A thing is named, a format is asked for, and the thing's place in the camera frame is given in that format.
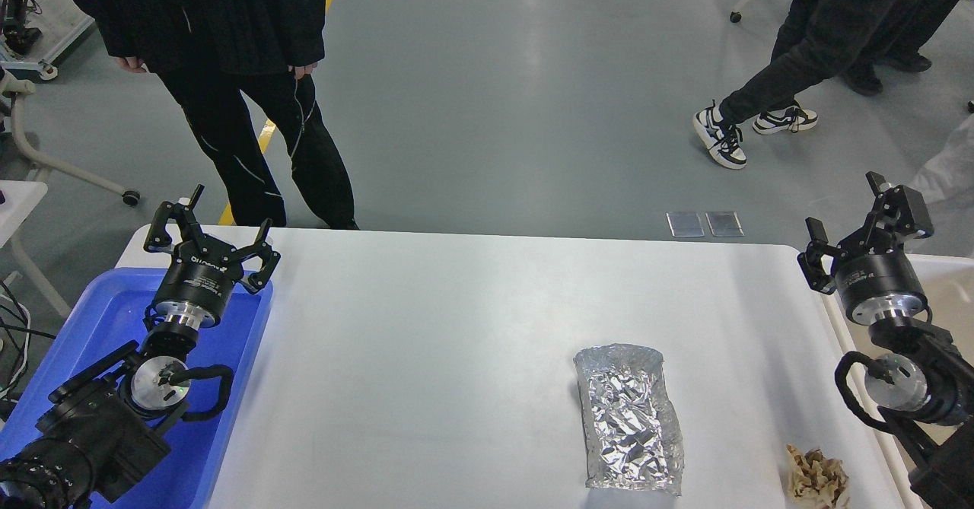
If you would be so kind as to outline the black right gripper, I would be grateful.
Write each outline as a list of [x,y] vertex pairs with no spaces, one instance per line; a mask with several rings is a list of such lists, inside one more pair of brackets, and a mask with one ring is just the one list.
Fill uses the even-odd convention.
[[[860,248],[831,245],[822,221],[806,218],[810,242],[797,256],[808,287],[825,295],[837,290],[845,318],[862,326],[886,314],[915,317],[928,309],[928,297],[905,244],[934,234],[928,205],[918,190],[894,186],[873,170],[866,179],[874,203],[856,236]],[[823,265],[824,256],[835,257],[832,273]]]

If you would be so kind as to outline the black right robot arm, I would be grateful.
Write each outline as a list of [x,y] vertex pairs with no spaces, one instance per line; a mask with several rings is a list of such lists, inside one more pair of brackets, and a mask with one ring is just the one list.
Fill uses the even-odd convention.
[[915,463],[910,489],[932,508],[973,505],[973,370],[952,333],[936,326],[905,252],[934,225],[918,190],[866,175],[874,203],[863,225],[837,245],[807,218],[810,242],[797,257],[808,287],[837,294],[845,318],[866,326],[872,358],[848,351],[835,384],[850,412],[896,437]]

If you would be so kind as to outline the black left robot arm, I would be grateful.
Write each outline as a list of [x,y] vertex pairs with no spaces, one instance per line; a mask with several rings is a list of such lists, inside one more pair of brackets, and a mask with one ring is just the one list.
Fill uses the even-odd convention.
[[144,241],[170,266],[144,311],[147,331],[64,381],[38,419],[40,436],[2,461],[4,508],[88,508],[91,496],[121,498],[170,453],[164,435],[181,422],[218,418],[232,398],[226,364],[189,367],[202,329],[221,322],[234,287],[257,294],[281,256],[267,240],[236,247],[204,232],[188,203],[157,208]]

